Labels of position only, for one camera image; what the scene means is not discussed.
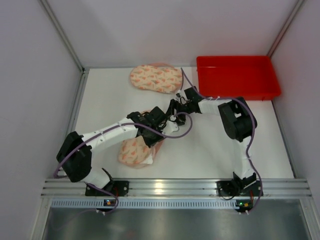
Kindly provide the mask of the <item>floral mesh laundry bag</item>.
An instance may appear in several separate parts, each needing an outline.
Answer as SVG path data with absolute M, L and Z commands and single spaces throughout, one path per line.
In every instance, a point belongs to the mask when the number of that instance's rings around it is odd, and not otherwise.
M 139 90 L 173 94 L 182 89 L 184 77 L 182 71 L 174 66 L 150 63 L 133 68 L 129 80 Z

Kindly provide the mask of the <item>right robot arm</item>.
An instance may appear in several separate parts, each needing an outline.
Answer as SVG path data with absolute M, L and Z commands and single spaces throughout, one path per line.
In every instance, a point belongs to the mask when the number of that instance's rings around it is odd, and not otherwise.
M 195 87 L 185 89 L 184 93 L 185 97 L 176 94 L 165 114 L 169 117 L 182 112 L 219 116 L 226 135 L 233 143 L 232 180 L 242 188 L 253 184 L 257 173 L 252 166 L 249 149 L 258 123 L 245 99 L 241 96 L 223 99 L 202 97 Z

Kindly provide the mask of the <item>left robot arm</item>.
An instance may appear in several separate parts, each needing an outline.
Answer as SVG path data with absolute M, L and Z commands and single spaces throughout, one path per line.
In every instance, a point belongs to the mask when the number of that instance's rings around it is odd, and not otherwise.
M 117 123 L 90 133 L 73 131 L 65 138 L 56 159 L 72 183 L 85 181 L 102 189 L 111 184 L 111 175 L 93 165 L 94 157 L 107 148 L 121 144 L 118 160 L 130 167 L 151 165 L 157 147 L 164 139 L 169 116 L 159 107 L 132 112 Z

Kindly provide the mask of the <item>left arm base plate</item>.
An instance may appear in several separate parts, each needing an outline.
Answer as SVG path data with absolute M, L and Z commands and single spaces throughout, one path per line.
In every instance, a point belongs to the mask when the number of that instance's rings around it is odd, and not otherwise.
M 97 189 L 90 185 L 86 185 L 85 196 L 87 197 L 101 197 L 108 196 L 108 192 L 116 197 L 124 197 L 129 192 L 129 181 L 126 180 L 112 180 L 104 188 Z

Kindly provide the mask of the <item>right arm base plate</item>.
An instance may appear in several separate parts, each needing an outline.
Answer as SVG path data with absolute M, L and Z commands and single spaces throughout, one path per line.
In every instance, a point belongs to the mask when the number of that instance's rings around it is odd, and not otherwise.
M 262 190 L 260 181 L 243 182 L 232 180 L 220 180 L 216 184 L 217 192 L 220 197 L 258 197 Z

